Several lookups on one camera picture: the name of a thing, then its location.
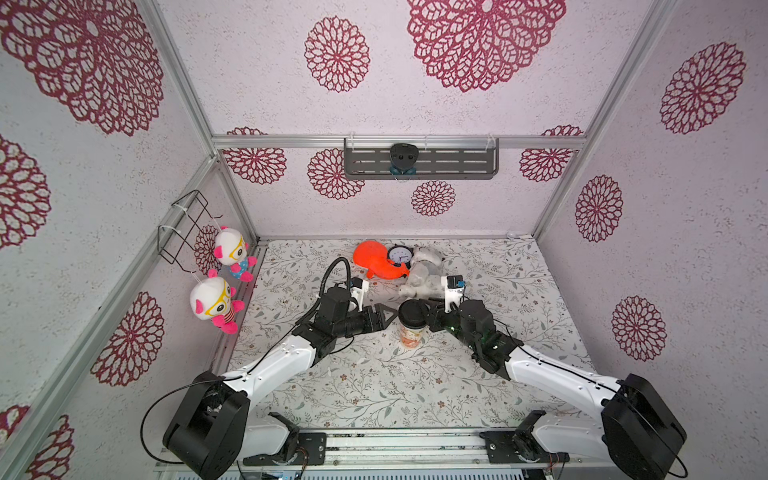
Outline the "black cup lid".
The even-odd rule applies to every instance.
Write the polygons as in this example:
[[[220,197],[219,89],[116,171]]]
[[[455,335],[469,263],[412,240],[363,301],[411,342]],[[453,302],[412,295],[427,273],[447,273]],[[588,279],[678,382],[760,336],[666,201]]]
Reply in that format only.
[[[399,306],[398,318],[403,327],[420,330],[428,325],[429,311],[429,304],[425,300],[410,299]]]

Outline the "paper milk tea cup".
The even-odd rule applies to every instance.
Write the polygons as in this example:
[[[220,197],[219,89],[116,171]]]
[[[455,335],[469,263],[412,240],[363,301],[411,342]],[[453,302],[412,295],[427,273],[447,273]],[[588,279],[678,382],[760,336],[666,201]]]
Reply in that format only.
[[[427,331],[426,326],[419,328],[411,328],[405,325],[400,325],[399,335],[401,343],[404,347],[413,349],[421,344],[424,333]]]

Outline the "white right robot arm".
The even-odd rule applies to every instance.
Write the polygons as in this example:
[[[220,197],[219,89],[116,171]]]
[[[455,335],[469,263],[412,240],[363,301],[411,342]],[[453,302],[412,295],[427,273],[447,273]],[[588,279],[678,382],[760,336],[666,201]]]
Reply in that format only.
[[[630,374],[620,380],[552,359],[497,329],[480,300],[451,307],[429,300],[402,305],[433,332],[446,331],[471,351],[488,373],[541,389],[582,412],[555,417],[528,414],[502,439],[527,462],[557,463],[565,456],[610,460],[631,479],[664,479],[687,434],[655,388]]]

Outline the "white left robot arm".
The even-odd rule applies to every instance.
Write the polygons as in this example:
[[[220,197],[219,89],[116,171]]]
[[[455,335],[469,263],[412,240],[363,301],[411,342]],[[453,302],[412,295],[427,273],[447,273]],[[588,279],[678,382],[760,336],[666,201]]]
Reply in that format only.
[[[288,334],[260,359],[215,375],[206,371],[184,387],[163,446],[202,479],[217,479],[231,465],[252,457],[287,462],[298,448],[297,427],[279,414],[257,417],[253,408],[293,377],[336,350],[340,338],[386,330],[396,309],[366,306],[356,286],[333,286],[321,294]]]

